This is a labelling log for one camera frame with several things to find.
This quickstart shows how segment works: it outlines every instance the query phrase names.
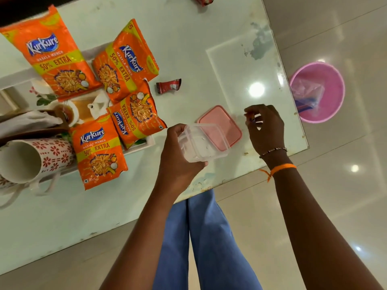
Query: mug handle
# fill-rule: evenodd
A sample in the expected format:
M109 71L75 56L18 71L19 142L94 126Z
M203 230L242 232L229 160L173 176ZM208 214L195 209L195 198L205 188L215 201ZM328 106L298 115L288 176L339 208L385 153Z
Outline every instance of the mug handle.
M24 184L17 184L17 185L14 185L12 187L9 187L9 190L14 190L12 192L12 196L9 198L9 200L7 200L7 202L3 205L0 206L0 209L5 209L7 207L9 207L11 204L14 203L14 201L19 197L19 195L21 194L21 192L23 191L23 189L26 187L26 185Z
M41 179L37 179L35 181L32 181L30 184L29 184L29 188L31 189L31 191L33 193L35 193L35 195L37 196L45 196L45 195L49 195L52 190L54 189L54 186L56 185L56 183L58 182L59 180L59 177L60 177L60 172L57 172L54 174L54 176L52 177L52 180L51 180L51 183L50 183L50 186L47 188L46 191L44 192L41 192L40 191L40 187L39 187L39 183L41 181Z

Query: person's left hand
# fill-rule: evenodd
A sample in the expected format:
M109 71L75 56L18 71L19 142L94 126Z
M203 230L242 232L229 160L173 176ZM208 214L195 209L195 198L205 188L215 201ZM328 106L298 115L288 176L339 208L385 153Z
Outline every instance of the person's left hand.
M177 140L177 137L184 131L184 127L185 124L177 124L168 128L155 185L162 193L169 194L174 200L208 165L208 162L190 163L184 158Z

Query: bracelet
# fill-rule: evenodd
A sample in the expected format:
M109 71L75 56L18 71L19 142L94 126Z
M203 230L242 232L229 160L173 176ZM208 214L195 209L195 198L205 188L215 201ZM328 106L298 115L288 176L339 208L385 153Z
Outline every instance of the bracelet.
M285 150L286 152L288 152L287 148L274 148L272 150L269 150L269 151L263 153L262 155L259 156L259 158L262 158L263 156L266 156L268 153L271 153L272 151L275 151L275 150Z
M297 169L297 167L295 165L293 165L293 164L282 164L282 165L274 167L270 171L270 173L268 171L264 170L264 169L259 169L259 170L262 171L262 172L265 172L268 175L267 182L269 182L270 178L273 177L275 172L278 172L279 170L287 169L287 168L296 168Z

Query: kurkure packet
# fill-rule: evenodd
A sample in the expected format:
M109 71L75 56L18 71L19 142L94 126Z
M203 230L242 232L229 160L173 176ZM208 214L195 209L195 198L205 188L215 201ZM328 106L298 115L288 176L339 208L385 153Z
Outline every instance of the kurkure packet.
M59 101L102 86L53 5L46 16L0 28L0 32L22 52Z
M110 114L70 129L85 190L127 171L120 139Z
M159 67L135 19L93 60L93 67L113 103L136 92L159 74Z
M156 105L146 80L137 92L108 108L126 148L137 140L167 128L157 115Z

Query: transparent plastic box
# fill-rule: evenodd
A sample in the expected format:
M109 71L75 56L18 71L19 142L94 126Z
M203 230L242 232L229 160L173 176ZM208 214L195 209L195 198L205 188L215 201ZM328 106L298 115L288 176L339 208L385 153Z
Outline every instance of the transparent plastic box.
M188 162L211 161L228 155L230 145L217 124L187 125L178 142Z

